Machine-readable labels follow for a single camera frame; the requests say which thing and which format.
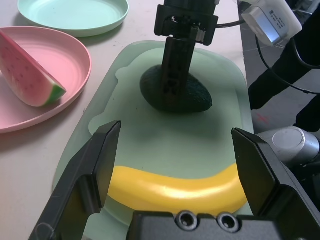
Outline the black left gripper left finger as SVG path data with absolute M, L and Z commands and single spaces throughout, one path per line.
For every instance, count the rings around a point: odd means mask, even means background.
M 119 120 L 99 127 L 71 158 L 29 239 L 82 239 L 89 217 L 105 205 L 120 129 Z

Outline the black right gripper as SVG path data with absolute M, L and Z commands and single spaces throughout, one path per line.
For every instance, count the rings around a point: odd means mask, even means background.
M 160 88 L 165 111 L 182 112 L 195 45 L 212 44 L 218 24 L 214 15 L 217 5 L 217 0 L 165 0 L 157 7 L 154 34 L 168 37 Z

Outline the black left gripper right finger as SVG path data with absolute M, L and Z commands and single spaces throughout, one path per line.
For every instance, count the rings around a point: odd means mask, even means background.
M 238 176 L 253 213 L 240 215 L 239 240 L 318 240 L 320 212 L 295 175 L 258 136 L 231 131 Z

